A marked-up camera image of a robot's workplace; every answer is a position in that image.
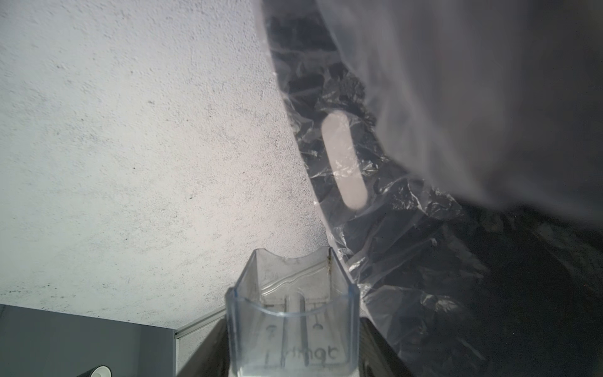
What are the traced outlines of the clear sharpener shavings tray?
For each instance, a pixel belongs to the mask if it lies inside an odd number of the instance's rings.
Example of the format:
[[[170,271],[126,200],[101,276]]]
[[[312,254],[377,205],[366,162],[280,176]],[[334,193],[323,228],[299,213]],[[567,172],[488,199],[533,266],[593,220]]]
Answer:
[[[351,376],[360,291],[330,247],[288,259],[256,249],[225,295],[236,376]]]

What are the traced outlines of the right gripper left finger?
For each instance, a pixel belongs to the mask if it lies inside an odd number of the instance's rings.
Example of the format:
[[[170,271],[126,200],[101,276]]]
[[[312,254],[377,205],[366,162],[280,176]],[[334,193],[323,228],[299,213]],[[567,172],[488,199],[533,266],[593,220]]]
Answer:
[[[228,323],[220,319],[177,377],[228,377],[230,368]]]

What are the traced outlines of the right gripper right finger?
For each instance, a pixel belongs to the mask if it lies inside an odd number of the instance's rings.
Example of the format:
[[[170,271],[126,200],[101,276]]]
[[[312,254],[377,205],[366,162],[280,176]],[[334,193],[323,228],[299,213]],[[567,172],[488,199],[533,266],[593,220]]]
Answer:
[[[367,317],[360,319],[359,377],[414,375]]]

